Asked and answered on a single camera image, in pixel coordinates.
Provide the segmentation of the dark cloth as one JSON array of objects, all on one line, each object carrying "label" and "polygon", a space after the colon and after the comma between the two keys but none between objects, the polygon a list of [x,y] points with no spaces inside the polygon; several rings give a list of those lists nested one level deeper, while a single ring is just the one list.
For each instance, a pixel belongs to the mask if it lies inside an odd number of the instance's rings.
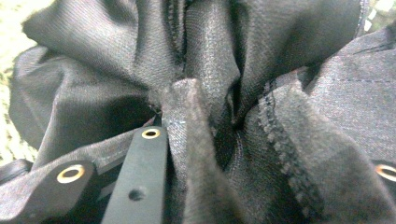
[{"label": "dark cloth", "polygon": [[0,224],[100,224],[166,130],[163,224],[396,224],[396,21],[367,0],[54,0],[30,16]]}]

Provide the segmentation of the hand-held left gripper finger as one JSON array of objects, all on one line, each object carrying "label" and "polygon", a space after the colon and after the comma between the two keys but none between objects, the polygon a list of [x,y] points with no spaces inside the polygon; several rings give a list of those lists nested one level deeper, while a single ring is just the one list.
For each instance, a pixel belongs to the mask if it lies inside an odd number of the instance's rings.
[{"label": "hand-held left gripper finger", "polygon": [[134,134],[101,224],[163,224],[167,153],[165,129]]}]

